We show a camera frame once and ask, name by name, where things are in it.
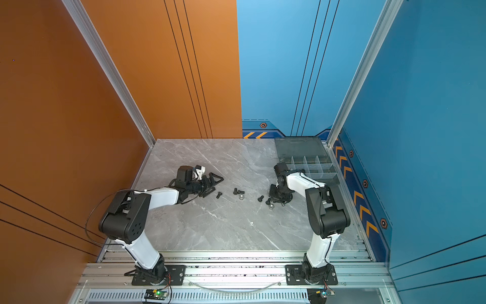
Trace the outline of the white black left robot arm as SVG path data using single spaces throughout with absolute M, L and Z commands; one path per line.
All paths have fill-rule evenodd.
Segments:
M 168 186 L 151 190 L 124 189 L 117 191 L 99 222 L 99 230 L 119 244 L 134 260 L 135 269 L 126 273 L 132 284 L 166 285 L 170 271 L 165 258 L 151 244 L 145 233 L 149 211 L 164 206 L 183 205 L 189 196 L 204 198 L 214 192 L 224 177 L 205 174 L 205 167 L 181 166 Z

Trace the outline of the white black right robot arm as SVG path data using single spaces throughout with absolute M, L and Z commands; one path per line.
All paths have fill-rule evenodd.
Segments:
M 308 177 L 301 170 L 291 170 L 280 162 L 274 166 L 277 183 L 269 190 L 266 204 L 286 205 L 298 194 L 306 199 L 311 245 L 301 264 L 303 278 L 308 284 L 337 285 L 335 267 L 329 262 L 335 242 L 351 224 L 349 212 L 341 198 L 335 198 L 329 185 Z

